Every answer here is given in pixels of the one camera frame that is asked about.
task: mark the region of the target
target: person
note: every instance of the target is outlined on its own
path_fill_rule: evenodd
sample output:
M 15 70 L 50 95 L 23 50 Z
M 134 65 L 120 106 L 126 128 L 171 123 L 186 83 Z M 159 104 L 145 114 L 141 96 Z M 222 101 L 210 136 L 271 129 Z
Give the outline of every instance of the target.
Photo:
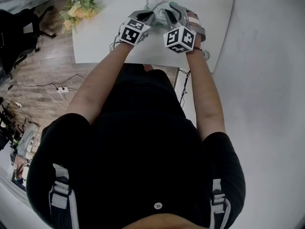
M 202 51 L 186 53 L 195 128 L 163 71 L 124 64 L 132 49 L 119 43 L 44 129 L 26 187 L 34 211 L 54 228 L 229 228 L 245 180 Z

